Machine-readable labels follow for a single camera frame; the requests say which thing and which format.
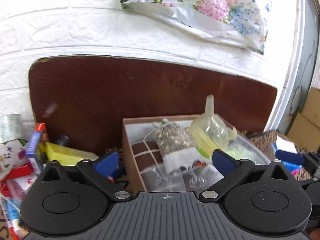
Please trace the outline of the blue red small box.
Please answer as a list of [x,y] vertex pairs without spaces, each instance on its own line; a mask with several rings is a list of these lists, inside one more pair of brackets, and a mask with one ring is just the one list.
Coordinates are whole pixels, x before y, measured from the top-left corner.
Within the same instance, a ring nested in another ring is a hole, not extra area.
[[46,143],[48,141],[46,124],[36,124],[25,154],[37,175],[42,172],[44,165],[48,162],[46,155]]

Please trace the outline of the red flat box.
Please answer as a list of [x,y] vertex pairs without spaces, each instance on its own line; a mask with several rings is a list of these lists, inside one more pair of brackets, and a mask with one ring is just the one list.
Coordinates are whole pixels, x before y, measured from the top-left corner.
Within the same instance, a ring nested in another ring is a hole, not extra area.
[[33,167],[31,166],[30,163],[26,163],[25,165],[18,167],[18,168],[13,168],[10,173],[3,179],[3,181],[6,180],[12,180],[20,177],[25,177],[28,175],[31,175],[33,173]]

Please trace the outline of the blue tissue pack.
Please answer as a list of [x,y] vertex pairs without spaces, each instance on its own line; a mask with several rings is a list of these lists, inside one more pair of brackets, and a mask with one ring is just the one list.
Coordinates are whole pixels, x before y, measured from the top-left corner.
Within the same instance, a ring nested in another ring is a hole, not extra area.
[[297,178],[302,171],[304,160],[298,154],[295,144],[280,136],[276,136],[276,142],[270,146],[274,153],[274,158],[280,160],[288,171]]

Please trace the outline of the tan storage box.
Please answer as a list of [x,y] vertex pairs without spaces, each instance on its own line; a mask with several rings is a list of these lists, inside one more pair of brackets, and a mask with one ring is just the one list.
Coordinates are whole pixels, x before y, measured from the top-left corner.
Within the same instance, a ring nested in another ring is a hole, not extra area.
[[127,118],[123,120],[123,160],[133,193],[151,192],[202,192],[223,178],[213,165],[211,157],[200,148],[206,164],[196,163],[187,169],[167,174],[160,150],[152,131],[167,118],[170,122],[189,128],[195,115]]

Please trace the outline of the dark brown wooden board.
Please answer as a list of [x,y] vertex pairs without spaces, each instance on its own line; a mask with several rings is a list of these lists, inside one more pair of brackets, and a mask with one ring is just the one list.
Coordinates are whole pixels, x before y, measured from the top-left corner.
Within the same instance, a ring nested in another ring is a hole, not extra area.
[[49,140],[103,154],[122,144],[125,118],[200,114],[206,97],[241,131],[264,130],[276,88],[238,75],[166,62],[109,56],[61,56],[35,61],[30,100]]

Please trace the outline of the floral drawstring pouch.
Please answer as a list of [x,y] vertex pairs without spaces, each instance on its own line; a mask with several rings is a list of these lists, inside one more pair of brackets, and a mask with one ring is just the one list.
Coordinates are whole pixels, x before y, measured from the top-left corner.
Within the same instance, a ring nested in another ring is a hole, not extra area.
[[23,139],[15,139],[1,144],[1,180],[4,179],[14,168],[21,167],[27,163],[25,150],[28,142]]

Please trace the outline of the yellow green box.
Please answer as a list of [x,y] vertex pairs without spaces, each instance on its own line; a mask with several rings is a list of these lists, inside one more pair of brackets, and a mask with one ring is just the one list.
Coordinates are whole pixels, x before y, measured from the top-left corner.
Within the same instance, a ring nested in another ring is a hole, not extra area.
[[78,162],[84,159],[95,161],[99,158],[98,155],[92,152],[86,152],[77,150],[74,148],[68,148],[65,146],[57,145],[51,142],[47,142],[46,155],[49,161],[58,161],[62,166],[74,166]]

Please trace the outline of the clear plastic funnel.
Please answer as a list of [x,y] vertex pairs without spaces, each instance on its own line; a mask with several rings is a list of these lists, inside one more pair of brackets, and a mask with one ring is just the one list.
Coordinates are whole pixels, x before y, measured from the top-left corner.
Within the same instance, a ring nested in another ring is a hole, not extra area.
[[193,120],[188,132],[208,156],[216,149],[225,150],[238,134],[235,127],[229,131],[225,122],[214,113],[213,95],[207,96],[204,113]]

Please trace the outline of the floral plastic bag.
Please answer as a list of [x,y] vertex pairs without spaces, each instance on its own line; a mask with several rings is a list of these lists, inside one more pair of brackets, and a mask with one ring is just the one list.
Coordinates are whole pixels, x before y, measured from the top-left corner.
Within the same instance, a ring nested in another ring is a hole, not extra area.
[[272,0],[120,0],[208,41],[264,53]]

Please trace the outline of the mesh sachet of herbs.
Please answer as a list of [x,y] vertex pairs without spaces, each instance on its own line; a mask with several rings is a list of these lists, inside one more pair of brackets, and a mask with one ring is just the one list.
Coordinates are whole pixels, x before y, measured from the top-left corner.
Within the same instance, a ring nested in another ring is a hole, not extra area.
[[193,167],[196,163],[207,163],[207,159],[200,154],[197,143],[186,127],[170,122],[167,118],[154,127],[152,134],[167,174],[175,173],[181,168]]

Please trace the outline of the cardboard box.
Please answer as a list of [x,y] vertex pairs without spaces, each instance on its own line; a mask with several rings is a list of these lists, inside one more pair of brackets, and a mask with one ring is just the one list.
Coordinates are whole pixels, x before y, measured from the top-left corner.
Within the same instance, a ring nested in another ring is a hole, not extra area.
[[298,113],[287,137],[300,148],[319,150],[319,89],[312,87],[301,113]]

